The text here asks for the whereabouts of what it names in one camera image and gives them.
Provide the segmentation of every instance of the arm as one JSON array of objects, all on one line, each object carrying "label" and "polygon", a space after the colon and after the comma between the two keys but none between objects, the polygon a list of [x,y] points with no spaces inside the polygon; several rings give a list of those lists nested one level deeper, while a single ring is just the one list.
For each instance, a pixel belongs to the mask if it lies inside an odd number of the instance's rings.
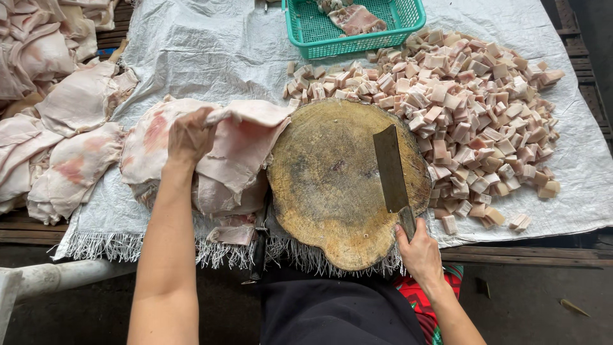
[{"label": "arm", "polygon": [[443,277],[438,243],[425,232],[425,221],[417,218],[411,243],[402,227],[396,225],[396,239],[402,262],[432,305],[445,345],[485,344]]},{"label": "arm", "polygon": [[216,128],[202,126],[210,110],[188,114],[170,127],[168,160],[136,272],[130,345],[198,343],[190,189],[196,163],[213,147]]}]

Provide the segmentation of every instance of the red patterned cloth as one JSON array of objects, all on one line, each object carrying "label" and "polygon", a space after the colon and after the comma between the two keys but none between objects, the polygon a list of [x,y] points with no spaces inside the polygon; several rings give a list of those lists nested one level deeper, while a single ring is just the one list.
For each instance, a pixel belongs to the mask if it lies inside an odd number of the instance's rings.
[{"label": "red patterned cloth", "polygon": [[[462,284],[462,276],[464,275],[463,266],[445,266],[445,281],[451,285],[455,293],[455,297],[460,296],[460,285]],[[443,339],[441,331],[438,328],[438,321],[432,306],[425,296],[419,284],[411,276],[400,276],[394,282],[396,289],[411,303],[415,310],[415,315],[419,321],[422,331],[424,332],[425,340],[428,345],[442,345]]]}]

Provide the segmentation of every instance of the teal plastic basket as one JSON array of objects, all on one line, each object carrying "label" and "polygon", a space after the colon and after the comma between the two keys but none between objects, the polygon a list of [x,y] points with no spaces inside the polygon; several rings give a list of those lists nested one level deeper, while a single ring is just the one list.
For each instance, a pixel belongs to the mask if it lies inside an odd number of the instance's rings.
[{"label": "teal plastic basket", "polygon": [[406,37],[425,24],[421,0],[355,0],[387,24],[387,31],[339,38],[337,28],[317,9],[315,0],[282,0],[289,41],[305,59],[374,50],[400,45]]}]

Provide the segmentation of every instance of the tree stump cutting board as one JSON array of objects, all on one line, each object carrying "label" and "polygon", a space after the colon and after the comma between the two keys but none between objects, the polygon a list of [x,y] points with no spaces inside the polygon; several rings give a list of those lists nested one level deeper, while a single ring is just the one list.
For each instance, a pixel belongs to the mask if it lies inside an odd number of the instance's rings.
[{"label": "tree stump cutting board", "polygon": [[368,268],[394,245],[398,215],[386,210],[373,143],[392,123],[417,215],[430,199],[426,162],[409,126],[376,106],[339,99],[303,106],[272,150],[267,172],[277,221],[338,268]]}]

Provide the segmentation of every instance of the hand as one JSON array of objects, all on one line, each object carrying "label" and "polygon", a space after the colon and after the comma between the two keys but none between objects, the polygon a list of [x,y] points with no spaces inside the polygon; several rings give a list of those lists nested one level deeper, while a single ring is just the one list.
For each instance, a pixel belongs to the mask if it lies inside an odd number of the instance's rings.
[{"label": "hand", "polygon": [[417,218],[417,229],[409,243],[406,233],[400,225],[396,225],[396,240],[402,256],[402,263],[426,292],[437,289],[445,283],[441,254],[438,251],[438,242],[428,236],[425,231],[425,220]]},{"label": "hand", "polygon": [[178,118],[168,135],[168,162],[189,166],[193,170],[198,161],[211,151],[217,126],[204,127],[212,107],[202,107]]}]

